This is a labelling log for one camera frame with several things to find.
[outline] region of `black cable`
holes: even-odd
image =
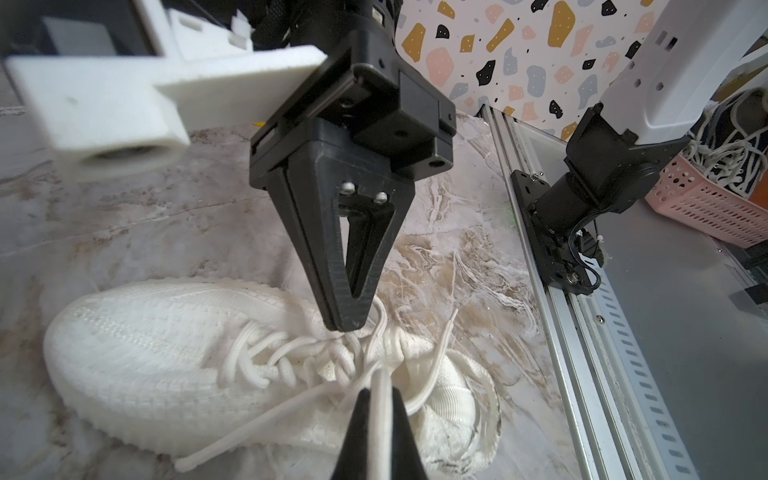
[[[578,251],[581,252],[581,254],[584,255],[585,257],[595,258],[599,250],[597,239],[595,239],[589,232],[584,233],[585,232],[584,229],[581,229],[581,232],[583,233],[582,235],[578,235],[578,234],[576,235],[576,237],[578,238],[578,243],[576,245],[576,247],[578,248]],[[589,237],[593,239],[591,247],[586,246],[587,235],[589,235]]]
[[[610,210],[610,208],[605,208],[603,210],[600,210],[592,215],[587,215],[586,217],[579,220],[576,225],[574,225],[573,229],[571,229],[571,232],[568,234],[568,251],[571,252],[571,255],[574,257],[574,260],[576,260],[576,263],[584,267],[586,270],[589,270],[592,272],[592,274],[595,277],[595,281],[593,285],[588,286],[588,288],[591,288],[594,292],[598,288],[600,288],[600,285],[603,282],[603,279],[600,278],[600,274],[591,266],[589,266],[586,262],[584,262],[581,257],[578,255],[578,251],[576,251],[576,232],[578,232],[581,228],[579,225],[589,223],[591,221],[594,221],[596,218],[598,218],[600,215],[607,213]],[[595,223],[595,241],[597,241],[597,223]]]

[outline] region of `black bracket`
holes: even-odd
[[[263,148],[250,170],[251,186],[270,193],[326,326],[343,332],[362,327],[413,201],[413,181],[322,118]],[[339,217],[349,220],[346,265]]]
[[[587,271],[571,255],[567,240],[557,241],[556,236],[545,233],[532,214],[536,200],[550,189],[549,184],[520,170],[512,172],[511,183],[541,281],[570,293],[591,293],[592,289],[584,285],[589,281]]]

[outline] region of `metal frame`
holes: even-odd
[[[482,107],[481,116],[491,127],[519,220],[510,174],[514,170],[545,174],[515,120],[488,105]],[[518,225],[525,228],[520,221]],[[582,477],[697,479],[606,273],[596,266],[604,285],[590,296],[550,288],[539,277],[525,232],[521,242]],[[634,344],[636,356],[626,353],[623,341]]]

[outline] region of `shoelace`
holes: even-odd
[[[298,386],[298,382],[302,381],[306,383],[308,388],[293,398],[274,406],[199,452],[185,458],[179,458],[174,462],[176,470],[188,472],[213,457],[242,445],[260,429],[291,412],[301,409],[318,397],[328,396],[334,400],[334,397],[342,396],[340,401],[334,402],[336,406],[344,410],[351,408],[360,390],[370,383],[373,373],[378,369],[387,367],[382,359],[372,360],[376,347],[381,346],[382,336],[388,321],[386,309],[381,299],[374,296],[373,305],[379,314],[379,322],[369,337],[365,351],[362,350],[359,339],[352,333],[345,333],[330,340],[318,340],[308,336],[288,340],[287,333],[272,331],[259,339],[258,336],[263,333],[263,327],[254,321],[248,322],[235,339],[224,360],[221,369],[222,383],[224,385],[232,383],[239,370],[249,384],[260,389],[266,388],[272,381],[276,380],[292,387]],[[458,309],[454,308],[449,321],[443,327],[437,345],[432,351],[432,364],[427,381],[412,398],[405,401],[408,415],[418,412],[435,388],[457,314]],[[253,357],[275,345],[279,346],[265,365],[253,363]],[[294,366],[286,356],[291,352],[299,351],[306,355],[306,359],[301,366]],[[329,361],[333,362],[334,373],[336,374],[336,380],[332,382],[327,382],[318,372],[318,368],[327,365]]]
[[[756,90],[759,89],[745,91],[729,98],[714,109],[706,109],[705,121],[696,133],[688,132],[694,139],[683,151],[683,156],[705,177],[745,198],[752,194],[757,182],[768,170],[768,159],[765,153],[756,148],[760,144],[760,136],[768,131],[768,126],[748,134],[737,118],[739,106]],[[762,104],[763,109],[768,111],[768,93],[766,92],[763,92]],[[719,147],[714,147],[719,140],[716,136],[717,123],[728,107],[730,107],[730,121],[734,130]],[[702,138],[707,125],[709,125],[707,138]],[[741,139],[734,140],[737,135],[740,135]]]

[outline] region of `pink plastic basket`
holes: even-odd
[[[659,214],[738,247],[768,239],[768,210],[713,184],[680,155],[645,200]]]

